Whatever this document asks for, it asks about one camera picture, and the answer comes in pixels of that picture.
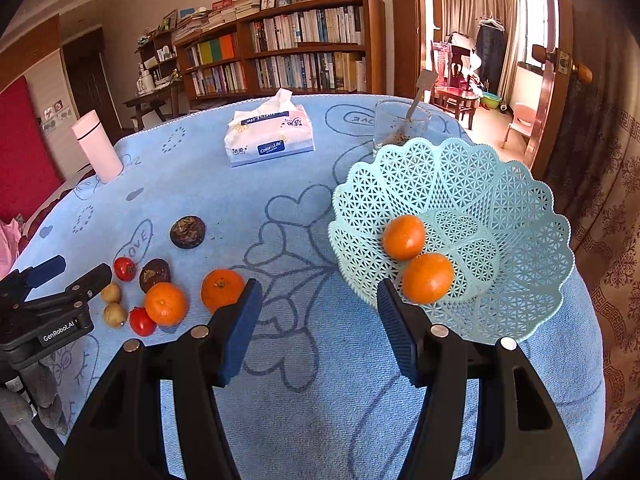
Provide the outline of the grey gloved left hand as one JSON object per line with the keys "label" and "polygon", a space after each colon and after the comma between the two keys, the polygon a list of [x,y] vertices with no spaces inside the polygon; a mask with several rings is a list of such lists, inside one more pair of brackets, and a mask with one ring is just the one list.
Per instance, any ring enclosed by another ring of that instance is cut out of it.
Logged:
{"label": "grey gloved left hand", "polygon": [[27,422],[37,415],[46,428],[67,434],[58,385],[50,368],[40,362],[24,370],[1,363],[1,415],[10,425]]}

